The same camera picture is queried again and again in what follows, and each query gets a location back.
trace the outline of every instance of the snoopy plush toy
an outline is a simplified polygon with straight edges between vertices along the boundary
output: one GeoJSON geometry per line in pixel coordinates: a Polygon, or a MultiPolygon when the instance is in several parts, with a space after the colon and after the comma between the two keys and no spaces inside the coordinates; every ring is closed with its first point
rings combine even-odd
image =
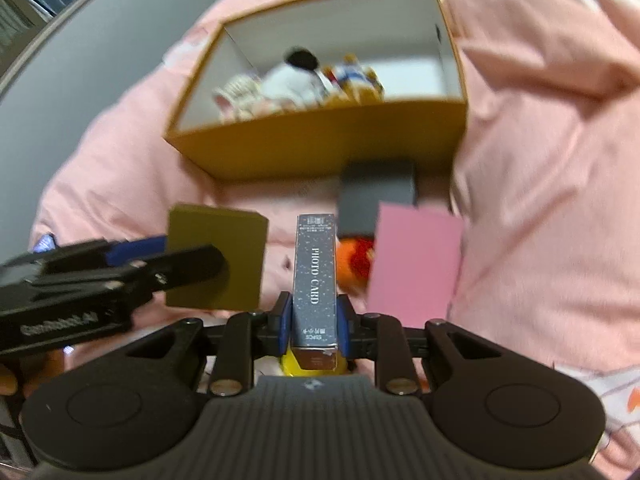
{"type": "Polygon", "coordinates": [[[287,53],[284,62],[265,74],[260,93],[273,101],[292,101],[299,108],[317,106],[327,94],[316,72],[318,67],[316,56],[306,48],[296,47],[287,53]]]}

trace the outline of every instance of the gray wall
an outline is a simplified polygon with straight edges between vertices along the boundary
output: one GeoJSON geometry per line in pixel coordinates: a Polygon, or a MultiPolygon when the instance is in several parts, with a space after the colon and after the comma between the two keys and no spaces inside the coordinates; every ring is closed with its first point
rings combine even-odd
{"type": "Polygon", "coordinates": [[[76,0],[4,74],[0,262],[27,249],[42,189],[88,123],[153,70],[215,1],[76,0]]]}

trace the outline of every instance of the pink card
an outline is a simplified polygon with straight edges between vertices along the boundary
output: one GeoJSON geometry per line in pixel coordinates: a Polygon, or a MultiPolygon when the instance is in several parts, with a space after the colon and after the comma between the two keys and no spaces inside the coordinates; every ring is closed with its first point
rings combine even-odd
{"type": "Polygon", "coordinates": [[[434,208],[380,204],[367,311],[404,326],[446,318],[460,268],[463,221],[434,208]]]}

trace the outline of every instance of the hand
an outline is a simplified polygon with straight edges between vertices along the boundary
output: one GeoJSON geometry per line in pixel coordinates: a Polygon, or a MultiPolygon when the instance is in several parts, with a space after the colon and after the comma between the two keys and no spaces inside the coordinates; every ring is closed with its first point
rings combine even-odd
{"type": "MultiPolygon", "coordinates": [[[[53,350],[44,355],[37,366],[25,370],[25,382],[22,392],[30,396],[42,383],[60,375],[65,369],[65,355],[62,350],[53,350]]],[[[0,396],[12,396],[18,391],[15,375],[3,364],[0,364],[0,396]]]]}

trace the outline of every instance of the bedding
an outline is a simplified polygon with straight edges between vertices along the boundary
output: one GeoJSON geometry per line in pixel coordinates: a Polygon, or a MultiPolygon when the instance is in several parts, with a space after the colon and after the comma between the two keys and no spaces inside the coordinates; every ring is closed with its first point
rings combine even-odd
{"type": "MultiPolygon", "coordinates": [[[[296,216],[335,211],[336,180],[223,185],[162,140],[220,21],[275,1],[220,0],[101,114],[44,191],[32,240],[162,234],[176,202],[252,209],[270,219],[261,306],[290,290],[296,216]]],[[[450,187],[418,190],[422,203],[450,197],[465,220],[450,320],[596,391],[607,435],[595,465],[626,478],[640,466],[640,0],[445,3],[468,131],[450,187]]],[[[135,334],[70,350],[66,366],[194,315],[225,313],[172,309],[158,295],[136,311],[135,334]]]]}

